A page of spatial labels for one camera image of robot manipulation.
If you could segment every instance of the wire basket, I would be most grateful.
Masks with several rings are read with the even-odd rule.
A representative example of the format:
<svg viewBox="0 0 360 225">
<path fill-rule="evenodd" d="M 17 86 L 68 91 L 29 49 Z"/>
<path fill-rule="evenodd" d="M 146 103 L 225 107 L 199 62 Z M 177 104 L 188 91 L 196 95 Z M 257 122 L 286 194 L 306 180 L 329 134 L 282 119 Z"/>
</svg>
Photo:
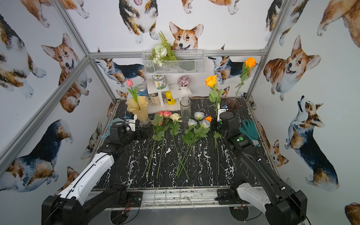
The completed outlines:
<svg viewBox="0 0 360 225">
<path fill-rule="evenodd" d="M 179 61 L 164 61 L 162 66 L 149 59 L 151 50 L 143 51 L 142 60 L 149 75 L 157 74 L 194 74 L 204 72 L 204 50 L 174 51 Z"/>
</svg>

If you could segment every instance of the white rose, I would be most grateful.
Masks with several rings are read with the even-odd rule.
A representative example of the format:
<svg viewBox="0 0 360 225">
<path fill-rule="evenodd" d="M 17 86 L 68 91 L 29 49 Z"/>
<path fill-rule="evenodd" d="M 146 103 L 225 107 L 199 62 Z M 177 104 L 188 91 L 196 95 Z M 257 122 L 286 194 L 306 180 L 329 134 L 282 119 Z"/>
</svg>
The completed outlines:
<svg viewBox="0 0 360 225">
<path fill-rule="evenodd" d="M 172 119 L 173 121 L 179 121 L 181 118 L 181 116 L 178 114 L 178 113 L 173 113 L 171 116 L 170 116 L 170 119 Z"/>
<path fill-rule="evenodd" d="M 195 120 L 189 119 L 188 125 L 192 126 L 192 125 L 197 125 L 198 123 Z"/>
<path fill-rule="evenodd" d="M 194 115 L 195 119 L 197 119 L 197 120 L 202 120 L 204 118 L 204 116 L 205 116 L 205 114 L 202 112 L 196 112 Z"/>
<path fill-rule="evenodd" d="M 207 121 L 207 120 L 201 121 L 200 124 L 201 124 L 201 126 L 202 126 L 203 128 L 209 128 L 209 127 L 210 127 L 210 122 Z"/>
</svg>

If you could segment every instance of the yellow bottle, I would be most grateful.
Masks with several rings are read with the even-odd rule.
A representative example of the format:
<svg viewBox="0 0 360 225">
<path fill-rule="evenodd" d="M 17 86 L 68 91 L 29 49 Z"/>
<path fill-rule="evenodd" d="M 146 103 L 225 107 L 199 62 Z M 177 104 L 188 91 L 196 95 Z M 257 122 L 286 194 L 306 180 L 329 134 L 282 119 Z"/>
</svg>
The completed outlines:
<svg viewBox="0 0 360 225">
<path fill-rule="evenodd" d="M 169 105 L 174 105 L 175 104 L 175 100 L 172 98 L 170 91 L 166 92 L 166 99 L 167 99 L 167 103 Z"/>
</svg>

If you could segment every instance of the yellow vase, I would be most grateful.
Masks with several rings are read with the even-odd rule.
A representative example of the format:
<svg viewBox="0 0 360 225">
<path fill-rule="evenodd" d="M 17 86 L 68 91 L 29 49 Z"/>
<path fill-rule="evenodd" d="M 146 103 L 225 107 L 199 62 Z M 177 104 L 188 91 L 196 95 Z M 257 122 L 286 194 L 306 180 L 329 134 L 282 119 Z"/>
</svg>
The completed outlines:
<svg viewBox="0 0 360 225">
<path fill-rule="evenodd" d="M 136 103 L 135 99 L 132 98 L 126 102 L 127 104 L 127 111 L 131 112 L 138 116 L 138 120 L 141 123 L 147 124 L 148 123 L 148 105 L 149 102 L 146 101 L 146 96 L 138 96 L 138 103 Z"/>
</svg>

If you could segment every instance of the clear glass vase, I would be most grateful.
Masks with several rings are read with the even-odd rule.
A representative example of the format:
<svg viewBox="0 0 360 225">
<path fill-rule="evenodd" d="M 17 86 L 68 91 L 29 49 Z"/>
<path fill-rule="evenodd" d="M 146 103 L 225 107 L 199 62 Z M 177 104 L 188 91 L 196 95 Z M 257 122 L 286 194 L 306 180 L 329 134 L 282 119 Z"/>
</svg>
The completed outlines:
<svg viewBox="0 0 360 225">
<path fill-rule="evenodd" d="M 181 120 L 187 123 L 191 118 L 191 100 L 184 98 L 180 100 Z"/>
</svg>

